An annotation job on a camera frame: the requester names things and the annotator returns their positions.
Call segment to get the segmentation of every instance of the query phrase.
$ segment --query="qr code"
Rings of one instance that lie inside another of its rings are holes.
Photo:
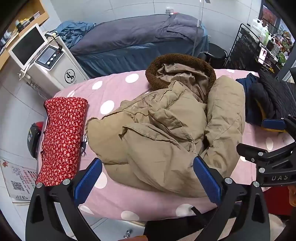
[[[12,184],[14,190],[25,191],[21,183],[11,181],[11,184]]]

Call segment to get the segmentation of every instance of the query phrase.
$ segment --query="polka dot bed sheet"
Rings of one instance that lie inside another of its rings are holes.
[[[249,72],[242,70],[218,69],[217,78],[227,75],[234,80],[245,78]],[[123,100],[132,100],[142,93],[150,92],[145,71],[126,72],[91,79],[70,86],[56,94],[64,97],[82,97],[88,100],[85,120],[91,117],[102,118],[117,109]],[[278,149],[291,143],[288,134],[267,132],[260,127],[246,123],[243,143],[267,149]],[[96,157],[88,146],[85,130],[81,139],[80,170],[85,169]],[[39,152],[39,168],[42,160]],[[250,184],[255,180],[255,164],[241,157],[231,177],[237,183]],[[207,197],[184,198],[177,195],[151,192],[128,187],[113,181],[103,167],[86,202],[79,205],[83,215],[95,215],[127,221],[149,221],[194,215],[191,207],[201,213],[215,208]]]

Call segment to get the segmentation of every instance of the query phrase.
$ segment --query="bed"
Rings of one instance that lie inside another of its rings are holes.
[[[95,26],[70,51],[90,78],[142,70],[166,53],[207,52],[207,32],[196,26],[181,13],[118,19]]]
[[[215,73],[217,78],[227,75],[237,79],[245,78],[249,71],[217,69]],[[94,78],[60,91],[56,97],[75,96],[87,99],[89,106],[85,120],[88,120],[94,116],[102,118],[105,114],[117,109],[123,100],[132,100],[140,94],[150,91],[145,71],[141,70]],[[293,139],[287,133],[269,132],[246,123],[243,134],[243,143],[245,144],[272,151],[291,142]],[[96,157],[88,146],[85,133],[83,133],[81,143],[80,170],[85,169]],[[38,156],[38,172],[42,166],[41,151],[42,145],[40,145]],[[237,183],[250,184],[256,178],[255,164],[241,157],[231,178]],[[82,213],[99,217],[127,221],[150,221],[193,215],[192,206],[195,206],[201,213],[216,207],[207,197],[184,198],[124,186],[109,178],[103,168],[103,172],[86,202],[80,205],[79,209]]]

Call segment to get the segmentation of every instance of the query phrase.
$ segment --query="pillow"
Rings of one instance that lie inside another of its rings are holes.
[[[48,119],[42,142],[42,167],[36,183],[54,186],[75,176],[87,103],[78,97],[45,101]]]

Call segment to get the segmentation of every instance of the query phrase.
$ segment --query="machine control panel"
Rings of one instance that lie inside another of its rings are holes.
[[[63,50],[59,51],[56,47],[48,45],[36,59],[36,63],[51,70],[63,53]]]

